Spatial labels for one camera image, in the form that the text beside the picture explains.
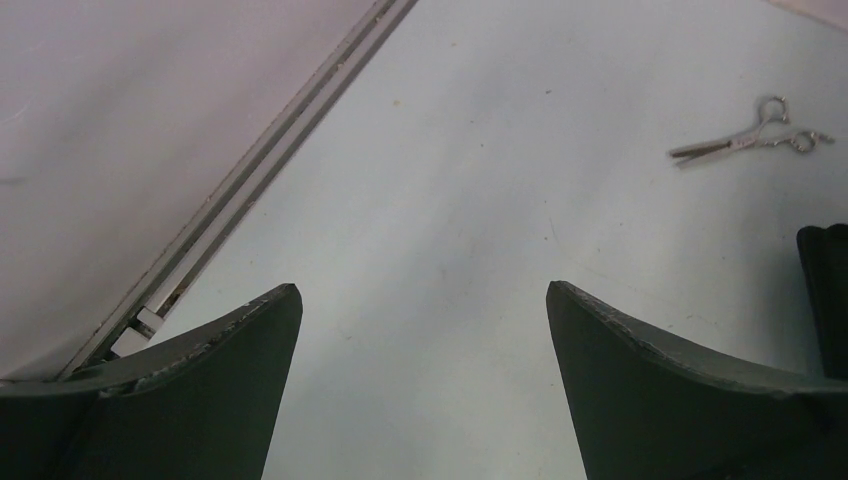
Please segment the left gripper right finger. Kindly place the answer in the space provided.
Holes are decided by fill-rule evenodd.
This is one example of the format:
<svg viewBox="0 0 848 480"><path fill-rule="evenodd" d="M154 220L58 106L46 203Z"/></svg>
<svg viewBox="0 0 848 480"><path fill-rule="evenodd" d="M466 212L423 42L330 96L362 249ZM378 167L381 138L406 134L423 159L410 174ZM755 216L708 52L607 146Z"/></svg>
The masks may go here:
<svg viewBox="0 0 848 480"><path fill-rule="evenodd" d="M590 479L843 479L847 385L756 364L565 281L546 294Z"/></svg>

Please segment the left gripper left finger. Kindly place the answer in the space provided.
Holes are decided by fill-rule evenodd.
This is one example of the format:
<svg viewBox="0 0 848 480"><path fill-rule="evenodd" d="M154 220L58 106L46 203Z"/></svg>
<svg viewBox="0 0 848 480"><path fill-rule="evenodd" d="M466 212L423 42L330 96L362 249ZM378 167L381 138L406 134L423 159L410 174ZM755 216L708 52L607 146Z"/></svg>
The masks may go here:
<svg viewBox="0 0 848 480"><path fill-rule="evenodd" d="M260 478L302 314L283 284L127 357L3 387L2 477Z"/></svg>

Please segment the black zippered tool case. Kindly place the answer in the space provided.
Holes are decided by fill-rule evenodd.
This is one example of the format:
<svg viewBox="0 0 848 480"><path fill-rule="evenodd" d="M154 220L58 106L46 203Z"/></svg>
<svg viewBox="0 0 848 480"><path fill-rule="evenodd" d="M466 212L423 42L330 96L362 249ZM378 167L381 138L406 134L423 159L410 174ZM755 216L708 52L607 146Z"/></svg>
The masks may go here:
<svg viewBox="0 0 848 480"><path fill-rule="evenodd" d="M847 226L806 226L796 235L824 375L847 378Z"/></svg>

